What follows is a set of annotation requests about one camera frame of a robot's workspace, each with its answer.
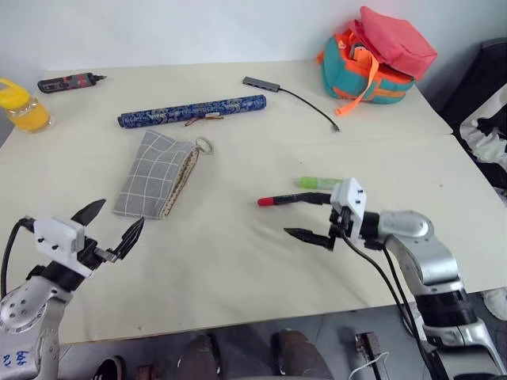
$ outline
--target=rolled fabric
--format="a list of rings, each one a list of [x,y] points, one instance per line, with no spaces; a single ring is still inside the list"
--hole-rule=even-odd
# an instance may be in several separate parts
[[[258,111],[265,108],[266,98],[264,95],[252,97],[237,97],[224,101],[209,101],[179,105],[177,107],[150,109],[147,111],[122,113],[118,116],[118,123],[122,128],[149,127],[150,125],[174,123],[205,116],[225,116],[232,113]]]

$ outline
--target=key ring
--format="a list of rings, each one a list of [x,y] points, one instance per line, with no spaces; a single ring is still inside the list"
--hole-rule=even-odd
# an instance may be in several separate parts
[[[196,146],[197,149],[203,152],[204,154],[213,154],[213,152],[215,151],[213,143],[203,136],[197,137]]]

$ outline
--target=red bag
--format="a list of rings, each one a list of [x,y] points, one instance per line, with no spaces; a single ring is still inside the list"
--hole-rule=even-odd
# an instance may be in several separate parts
[[[436,51],[407,20],[384,16],[361,6],[361,21],[349,23],[379,63],[421,79],[436,59]]]

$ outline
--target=orange strap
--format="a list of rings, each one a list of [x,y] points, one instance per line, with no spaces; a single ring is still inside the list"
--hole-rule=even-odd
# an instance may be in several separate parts
[[[364,47],[356,47],[354,49],[354,60],[359,63],[366,63],[366,66],[370,66],[370,73],[368,75],[368,85],[366,86],[366,89],[361,93],[360,96],[358,96],[354,101],[351,101],[347,105],[344,105],[343,107],[336,108],[334,111],[337,114],[337,116],[346,115],[350,111],[352,111],[363,99],[364,95],[370,88],[370,86],[373,83],[373,78],[375,77],[375,74],[377,74],[377,71],[379,70],[379,61],[376,60],[376,58],[373,56],[373,54],[367,50]]]

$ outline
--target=white table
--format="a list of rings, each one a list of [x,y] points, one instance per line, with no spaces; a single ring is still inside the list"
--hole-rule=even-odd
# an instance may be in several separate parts
[[[122,112],[260,93],[244,75],[278,82],[333,115],[310,62],[96,69],[95,87],[40,100],[55,117],[46,131],[14,131],[0,149],[0,231],[23,215],[72,215],[108,199],[87,228],[102,248],[133,222],[112,213],[145,129],[124,130]],[[69,74],[48,72],[46,78]],[[337,119],[285,93],[266,93],[260,112],[154,127],[176,139],[215,143],[201,156],[168,218],[146,221],[124,261],[104,264],[81,285],[61,325],[62,342],[120,339],[278,317],[391,304],[376,272],[342,243],[334,253],[303,244],[283,227],[325,234],[329,207],[259,208],[262,196],[298,192],[297,177],[356,177],[370,211],[429,216],[456,255],[469,291],[507,285],[507,214],[450,128],[412,89],[391,106],[361,104]],[[370,252],[382,266],[383,258]],[[19,235],[8,287],[48,260]]]

